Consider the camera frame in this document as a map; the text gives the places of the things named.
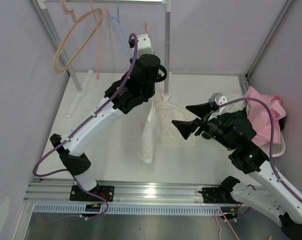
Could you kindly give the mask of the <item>green and white t shirt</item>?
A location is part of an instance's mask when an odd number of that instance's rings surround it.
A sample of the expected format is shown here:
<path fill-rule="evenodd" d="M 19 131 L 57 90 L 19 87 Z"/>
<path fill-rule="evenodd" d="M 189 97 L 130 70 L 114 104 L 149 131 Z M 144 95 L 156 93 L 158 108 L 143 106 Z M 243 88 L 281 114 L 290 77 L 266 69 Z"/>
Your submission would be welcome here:
<path fill-rule="evenodd" d="M 248 119 L 247 109 L 242 108 L 238 111 L 224 112 L 216 118 L 222 121 L 226 126 L 229 126 L 235 119 Z"/>

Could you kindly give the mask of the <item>pink t shirt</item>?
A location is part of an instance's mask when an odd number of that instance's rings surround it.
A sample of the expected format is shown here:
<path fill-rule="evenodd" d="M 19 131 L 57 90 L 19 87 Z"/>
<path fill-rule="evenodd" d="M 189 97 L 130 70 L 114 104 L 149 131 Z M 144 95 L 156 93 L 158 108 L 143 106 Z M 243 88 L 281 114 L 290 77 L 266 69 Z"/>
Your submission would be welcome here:
<path fill-rule="evenodd" d="M 283 119 L 287 113 L 282 105 L 282 99 L 277 95 L 260 94 L 252 86 L 244 95 L 245 98 L 255 98 L 264 102 L 270 109 L 274 122 L 273 143 L 281 143 L 281 129 L 279 120 Z M 261 147 L 271 140 L 271 121 L 268 111 L 263 105 L 256 101 L 249 100 L 247 106 L 247 118 L 251 122 L 252 128 L 256 131 L 256 136 L 252 139 L 257 146 Z"/>

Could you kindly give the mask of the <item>pink hanger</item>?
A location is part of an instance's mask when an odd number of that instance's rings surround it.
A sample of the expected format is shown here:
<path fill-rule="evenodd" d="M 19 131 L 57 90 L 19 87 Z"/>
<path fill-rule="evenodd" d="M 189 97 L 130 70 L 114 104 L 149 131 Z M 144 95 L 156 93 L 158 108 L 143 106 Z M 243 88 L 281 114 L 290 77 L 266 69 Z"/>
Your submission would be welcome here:
<path fill-rule="evenodd" d="M 145 32 L 149 35 L 149 25 L 148 25 L 148 22 L 145 22 Z"/>
<path fill-rule="evenodd" d="M 99 17 L 93 13 L 96 23 L 96 79 L 100 79 L 100 74 L 103 68 L 104 53 L 106 49 L 106 40 L 109 27 L 109 9 L 102 9 Z"/>

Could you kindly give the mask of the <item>blue hanger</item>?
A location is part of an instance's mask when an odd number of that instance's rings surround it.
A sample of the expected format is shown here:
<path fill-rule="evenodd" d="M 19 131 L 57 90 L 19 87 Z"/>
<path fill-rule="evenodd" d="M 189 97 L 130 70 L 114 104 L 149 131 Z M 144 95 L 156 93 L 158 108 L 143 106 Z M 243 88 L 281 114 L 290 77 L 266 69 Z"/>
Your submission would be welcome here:
<path fill-rule="evenodd" d="M 110 20 L 111 26 L 122 46 L 122 49 L 125 52 L 125 55 L 127 56 L 128 59 L 130 59 L 132 57 L 132 55 L 129 50 L 129 47 L 125 43 L 126 36 L 125 36 L 124 30 L 123 30 L 123 27 L 121 24 L 119 1 L 116 0 L 115 4 L 116 4 L 116 16 L 112 16 L 111 14 L 109 14 L 109 20 Z"/>

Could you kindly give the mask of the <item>beige wooden hanger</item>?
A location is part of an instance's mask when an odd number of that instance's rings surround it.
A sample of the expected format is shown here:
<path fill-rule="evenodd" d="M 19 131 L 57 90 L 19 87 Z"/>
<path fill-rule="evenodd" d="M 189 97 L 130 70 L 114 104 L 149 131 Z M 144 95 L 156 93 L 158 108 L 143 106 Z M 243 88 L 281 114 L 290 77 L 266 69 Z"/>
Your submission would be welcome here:
<path fill-rule="evenodd" d="M 101 22 L 103 21 L 102 18 L 104 17 L 104 11 L 101 8 L 94 7 L 93 4 L 91 4 L 91 9 L 89 11 L 83 13 L 80 16 L 77 16 L 75 10 L 67 6 L 66 0 L 61 0 L 60 5 L 63 13 L 71 18 L 71 25 L 69 26 L 68 31 L 65 33 L 65 36 L 58 44 L 55 56 L 53 58 L 54 71 L 58 74 L 63 74 L 71 68 L 71 65 L 78 58 L 83 49 L 88 45 L 96 31 L 99 30 Z M 83 27 L 84 23 L 86 23 L 90 19 L 94 20 L 94 26 L 91 32 L 85 32 L 85 35 L 82 37 L 82 43 L 76 43 L 76 48 L 68 57 L 66 63 L 64 63 L 63 66 L 58 66 L 58 60 L 60 57 L 62 57 L 63 50 L 65 50 L 66 48 L 71 49 L 71 43 L 75 41 L 74 38 L 76 34 L 80 34 L 80 28 Z"/>

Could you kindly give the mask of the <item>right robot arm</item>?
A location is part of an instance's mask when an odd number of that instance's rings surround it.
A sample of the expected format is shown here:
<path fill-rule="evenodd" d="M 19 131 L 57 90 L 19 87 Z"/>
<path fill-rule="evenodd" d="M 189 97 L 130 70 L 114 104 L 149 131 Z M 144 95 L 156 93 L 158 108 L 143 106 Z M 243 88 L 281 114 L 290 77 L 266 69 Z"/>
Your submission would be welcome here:
<path fill-rule="evenodd" d="M 265 154 L 252 142 L 256 132 L 248 119 L 238 118 L 225 125 L 211 117 L 227 105 L 221 100 L 189 105 L 186 109 L 197 118 L 192 121 L 172 120 L 172 123 L 184 139 L 191 134 L 206 133 L 231 150 L 228 156 L 231 163 L 271 194 L 266 197 L 229 176 L 219 185 L 218 196 L 223 202 L 243 203 L 275 222 L 289 239 L 302 240 L 302 193 L 275 167 L 272 154 Z"/>

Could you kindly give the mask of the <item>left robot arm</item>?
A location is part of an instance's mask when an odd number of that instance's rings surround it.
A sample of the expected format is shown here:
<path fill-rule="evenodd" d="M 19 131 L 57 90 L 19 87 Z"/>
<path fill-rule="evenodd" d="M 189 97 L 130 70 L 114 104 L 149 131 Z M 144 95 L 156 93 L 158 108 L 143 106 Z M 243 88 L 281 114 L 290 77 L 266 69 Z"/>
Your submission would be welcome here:
<path fill-rule="evenodd" d="M 98 197 L 99 188 L 85 155 L 91 141 L 113 122 L 124 117 L 133 108 L 146 103 L 155 95 L 155 84 L 167 77 L 161 60 L 154 54 L 143 54 L 134 63 L 123 87 L 121 78 L 109 87 L 96 108 L 75 129 L 50 137 L 67 171 L 81 185 L 81 195 L 88 201 Z"/>

